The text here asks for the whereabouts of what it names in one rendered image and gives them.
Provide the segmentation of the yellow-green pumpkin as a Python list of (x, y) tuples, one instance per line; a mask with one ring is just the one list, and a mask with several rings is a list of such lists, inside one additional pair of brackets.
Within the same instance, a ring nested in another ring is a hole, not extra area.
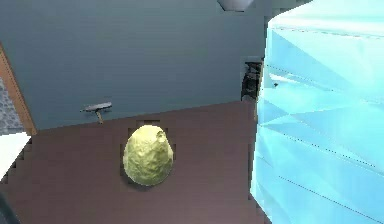
[(173, 166), (173, 150), (165, 131), (154, 125), (135, 130), (127, 140), (122, 161), (133, 182), (144, 186), (163, 182)]

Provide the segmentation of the brown wooden door frame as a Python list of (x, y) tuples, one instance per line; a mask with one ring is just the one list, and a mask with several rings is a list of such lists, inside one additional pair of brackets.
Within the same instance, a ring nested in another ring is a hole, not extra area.
[(26, 133), (30, 136), (37, 134), (37, 129), (33, 122), (29, 108), (19, 88), (16, 76), (6, 55), (6, 52), (0, 43), (0, 77), (2, 78), (10, 99), (14, 104), (15, 110), (24, 127)]

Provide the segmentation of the dark mottled object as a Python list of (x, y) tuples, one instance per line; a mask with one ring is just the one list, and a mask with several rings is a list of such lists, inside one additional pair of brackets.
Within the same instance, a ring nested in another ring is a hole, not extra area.
[(263, 62), (248, 61), (245, 65), (247, 68), (242, 80), (241, 97), (248, 96), (253, 100), (256, 100), (259, 91)]

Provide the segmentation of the pale blue glass block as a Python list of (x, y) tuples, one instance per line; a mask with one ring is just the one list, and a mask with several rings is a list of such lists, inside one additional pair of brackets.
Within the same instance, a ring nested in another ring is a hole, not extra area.
[(268, 23), (250, 192), (272, 224), (384, 224), (384, 0)]

